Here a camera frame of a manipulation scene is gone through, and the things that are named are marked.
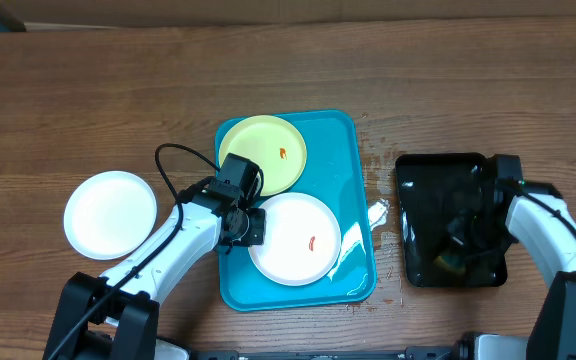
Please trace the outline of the yellow-green sponge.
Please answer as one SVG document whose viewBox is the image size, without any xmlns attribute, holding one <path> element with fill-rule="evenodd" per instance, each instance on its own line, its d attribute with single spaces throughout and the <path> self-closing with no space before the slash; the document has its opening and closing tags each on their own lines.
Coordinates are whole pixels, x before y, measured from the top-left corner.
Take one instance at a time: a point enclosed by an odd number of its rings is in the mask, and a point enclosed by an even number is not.
<svg viewBox="0 0 576 360">
<path fill-rule="evenodd" d="M 466 273 L 466 263 L 463 256 L 450 252 L 440 253 L 433 263 L 456 276 L 463 276 Z"/>
</svg>

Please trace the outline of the white plate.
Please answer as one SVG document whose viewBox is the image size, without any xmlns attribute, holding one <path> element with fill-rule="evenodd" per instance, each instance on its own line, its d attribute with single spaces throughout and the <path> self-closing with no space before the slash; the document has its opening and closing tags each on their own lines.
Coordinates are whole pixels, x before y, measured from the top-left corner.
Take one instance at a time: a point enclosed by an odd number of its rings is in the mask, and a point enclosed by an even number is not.
<svg viewBox="0 0 576 360">
<path fill-rule="evenodd" d="M 261 204 L 266 212 L 263 243 L 249 248 L 250 258 L 269 280 L 304 286 L 326 275 L 341 251 L 341 230 L 333 212 L 303 193 L 275 195 Z"/>
<path fill-rule="evenodd" d="M 140 177 L 125 171 L 96 174 L 70 196 L 63 228 L 73 249 L 94 260 L 112 260 L 140 246 L 157 218 L 157 200 Z"/>
</svg>

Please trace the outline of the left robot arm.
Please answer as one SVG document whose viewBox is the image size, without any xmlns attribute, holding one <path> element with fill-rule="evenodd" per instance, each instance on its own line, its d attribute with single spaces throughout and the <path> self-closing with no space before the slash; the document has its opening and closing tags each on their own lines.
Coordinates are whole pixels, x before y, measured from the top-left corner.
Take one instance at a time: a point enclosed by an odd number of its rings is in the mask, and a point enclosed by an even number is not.
<svg viewBox="0 0 576 360">
<path fill-rule="evenodd" d="M 99 277 L 65 284 L 47 359 L 188 359 L 157 335 L 160 306 L 187 271 L 219 245 L 257 245 L 265 213 L 259 178 L 208 177 L 178 194 L 168 220 L 128 259 Z"/>
</svg>

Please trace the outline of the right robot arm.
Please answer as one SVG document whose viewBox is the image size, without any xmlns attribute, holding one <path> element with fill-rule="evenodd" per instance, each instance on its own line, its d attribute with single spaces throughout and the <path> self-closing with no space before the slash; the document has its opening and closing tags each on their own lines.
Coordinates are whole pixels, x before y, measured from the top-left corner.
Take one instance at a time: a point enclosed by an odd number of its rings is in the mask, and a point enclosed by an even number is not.
<svg viewBox="0 0 576 360">
<path fill-rule="evenodd" d="M 472 334 L 451 350 L 453 359 L 576 359 L 576 223 L 557 189 L 512 177 L 486 179 L 479 210 L 463 210 L 446 227 L 435 263 L 465 272 L 478 261 L 497 262 L 522 245 L 547 287 L 526 338 Z"/>
</svg>

